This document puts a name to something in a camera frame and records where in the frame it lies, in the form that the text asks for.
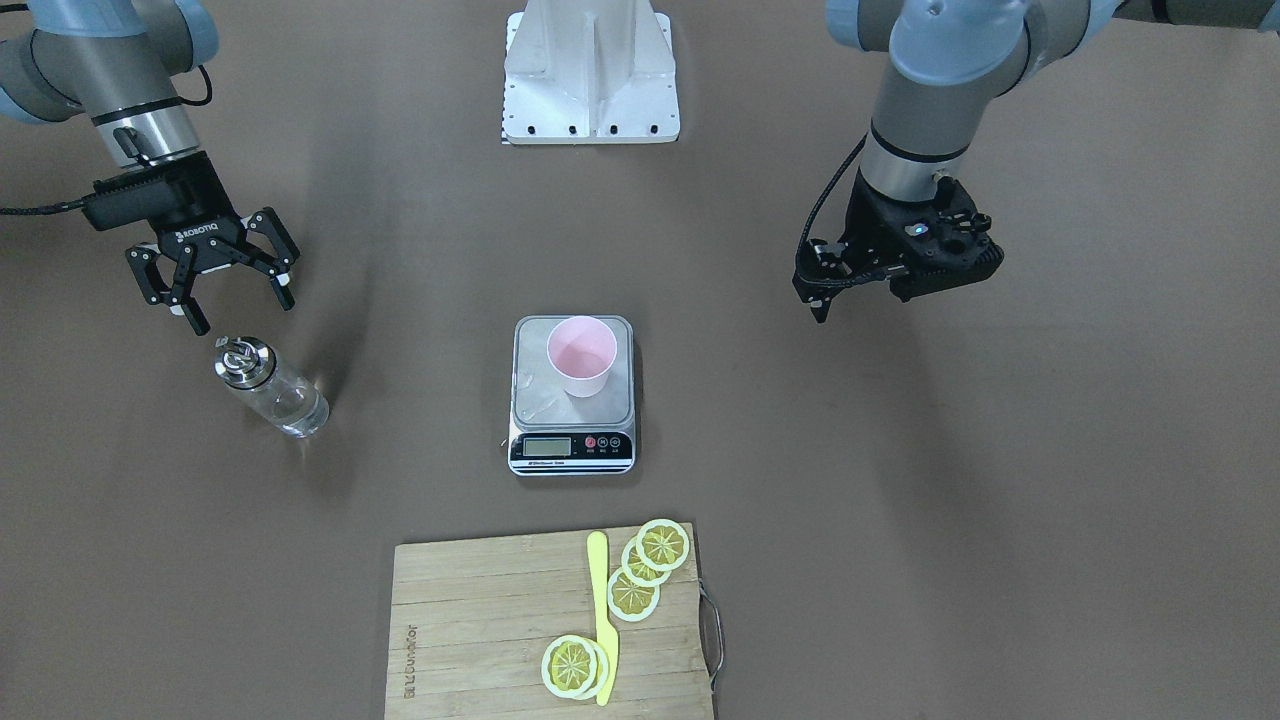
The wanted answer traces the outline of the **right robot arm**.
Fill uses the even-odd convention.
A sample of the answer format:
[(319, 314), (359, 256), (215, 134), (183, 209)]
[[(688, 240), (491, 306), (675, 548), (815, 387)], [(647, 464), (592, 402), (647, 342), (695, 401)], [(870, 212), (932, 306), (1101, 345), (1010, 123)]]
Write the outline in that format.
[(28, 1), (32, 31), (3, 44), (3, 114), (31, 124), (86, 115), (120, 174), (37, 215), (82, 211), (96, 231), (143, 222), (154, 241), (125, 260), (143, 300), (209, 322), (196, 278), (243, 265), (264, 274), (284, 309), (300, 250), (271, 208), (242, 215), (201, 149), (172, 77), (202, 70), (219, 49), (214, 18), (198, 1)]

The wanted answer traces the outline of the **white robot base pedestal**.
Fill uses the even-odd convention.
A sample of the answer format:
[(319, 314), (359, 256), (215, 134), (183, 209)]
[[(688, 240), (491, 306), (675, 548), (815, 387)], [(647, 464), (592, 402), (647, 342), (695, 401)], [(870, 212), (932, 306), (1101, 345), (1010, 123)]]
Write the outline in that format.
[(530, 1), (504, 38), (503, 142), (678, 138), (672, 24), (649, 1)]

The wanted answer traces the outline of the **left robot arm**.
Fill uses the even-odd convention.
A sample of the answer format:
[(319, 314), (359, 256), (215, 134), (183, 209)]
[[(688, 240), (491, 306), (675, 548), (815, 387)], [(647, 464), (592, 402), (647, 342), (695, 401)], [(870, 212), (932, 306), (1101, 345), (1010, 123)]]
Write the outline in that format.
[(804, 227), (794, 288), (819, 323), (845, 290), (884, 281), (909, 301), (991, 278), (1004, 250), (956, 169), (989, 102), (1069, 56), (1111, 19), (1277, 31), (1275, 1), (831, 1), (829, 35), (887, 53), (844, 233)]

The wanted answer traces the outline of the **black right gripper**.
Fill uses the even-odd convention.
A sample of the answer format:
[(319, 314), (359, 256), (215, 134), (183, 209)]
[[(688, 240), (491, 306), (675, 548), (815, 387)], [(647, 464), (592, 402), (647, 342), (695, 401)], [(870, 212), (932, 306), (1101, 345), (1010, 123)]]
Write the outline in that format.
[[(198, 273), (221, 266), (251, 264), (241, 215), (206, 155), (188, 155), (147, 167), (145, 178), (156, 181), (160, 190), (172, 191), (177, 200), (147, 217), (157, 246), (136, 245), (125, 252), (125, 260), (148, 304), (165, 305), (183, 316), (197, 336), (206, 336), (210, 324), (192, 295), (195, 279)], [(289, 273), (300, 258), (298, 246), (274, 208), (262, 208), (246, 217), (244, 225), (271, 245), (274, 255), (269, 254), (262, 263), (276, 300), (289, 311), (294, 306)], [(168, 283), (157, 268), (160, 256), (175, 261)]]

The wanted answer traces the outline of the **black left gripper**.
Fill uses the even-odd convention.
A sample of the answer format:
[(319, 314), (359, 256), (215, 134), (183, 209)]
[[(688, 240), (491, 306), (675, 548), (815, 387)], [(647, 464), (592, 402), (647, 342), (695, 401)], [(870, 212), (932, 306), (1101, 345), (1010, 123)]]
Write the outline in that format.
[(794, 288), (815, 322), (826, 323), (835, 297), (860, 284), (860, 278), (890, 281), (890, 291), (904, 302), (982, 282), (1005, 259), (989, 236), (991, 224), (991, 217), (978, 210), (956, 179), (943, 178), (932, 200), (901, 202), (878, 193), (858, 174), (845, 243), (800, 240)]

